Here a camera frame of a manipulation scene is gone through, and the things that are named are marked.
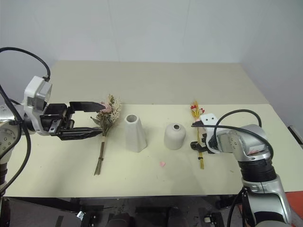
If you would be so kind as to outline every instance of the round white vase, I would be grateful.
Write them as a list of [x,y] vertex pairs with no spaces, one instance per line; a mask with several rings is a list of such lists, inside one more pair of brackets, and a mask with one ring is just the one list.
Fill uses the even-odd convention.
[[140,152],[147,146],[140,118],[135,114],[130,114],[125,117],[124,121],[126,149]]
[[179,123],[173,123],[166,127],[164,144],[168,149],[177,150],[182,147],[186,132]]

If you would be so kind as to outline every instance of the table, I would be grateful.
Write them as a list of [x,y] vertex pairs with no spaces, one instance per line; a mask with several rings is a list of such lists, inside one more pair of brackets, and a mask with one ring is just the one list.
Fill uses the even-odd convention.
[[51,103],[111,93],[125,104],[268,104],[237,63],[58,61],[50,82]]
[[[275,155],[273,165],[284,189],[303,190],[301,179],[303,151],[268,104],[203,105],[217,117],[235,110],[257,112]],[[148,147],[140,153],[125,150],[123,119],[136,114],[145,129]],[[94,127],[94,113],[76,113],[75,126]],[[187,131],[179,150],[163,144],[166,125],[182,124]],[[109,134],[101,175],[94,176],[100,150],[100,136],[85,140],[60,141],[57,137],[32,135],[32,155],[19,178],[7,189],[6,196],[19,197],[125,197],[160,195],[236,194],[242,187],[241,173],[233,154],[205,154],[205,169],[199,168],[198,155],[191,150],[196,130],[191,128],[189,105],[124,105],[118,126]],[[223,122],[243,126],[257,123],[248,113],[237,113]],[[17,144],[8,163],[7,179],[21,164],[26,141]]]

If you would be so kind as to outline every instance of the floor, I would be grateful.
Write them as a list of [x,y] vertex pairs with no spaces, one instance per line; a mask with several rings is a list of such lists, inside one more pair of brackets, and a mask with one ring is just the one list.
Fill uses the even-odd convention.
[[[171,196],[171,197],[144,197],[144,198],[123,198],[123,199],[96,199],[85,198],[81,200],[84,205],[103,205],[102,212],[98,212],[98,223],[95,227],[104,227],[109,218],[114,214],[127,212],[135,217],[140,227],[161,227],[165,217],[161,212],[153,215],[142,215],[140,208],[178,207],[184,213],[190,227],[209,227],[201,219],[202,209],[211,212],[221,212],[225,226],[229,209],[217,210],[214,202],[217,196]],[[81,221],[76,214],[44,207],[28,202],[10,199],[11,227],[80,227]],[[293,223],[295,226],[303,226],[303,220],[293,212]],[[232,217],[232,227],[242,226],[241,214],[235,208]]]

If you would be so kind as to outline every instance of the pink flower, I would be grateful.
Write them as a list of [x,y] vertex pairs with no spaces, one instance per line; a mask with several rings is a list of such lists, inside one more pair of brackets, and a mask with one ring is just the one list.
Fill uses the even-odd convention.
[[161,167],[164,167],[166,165],[165,162],[159,162],[159,164],[160,164]]
[[101,110],[104,114],[110,114],[112,112],[112,107],[109,104],[101,102],[101,104],[105,107],[105,109]]

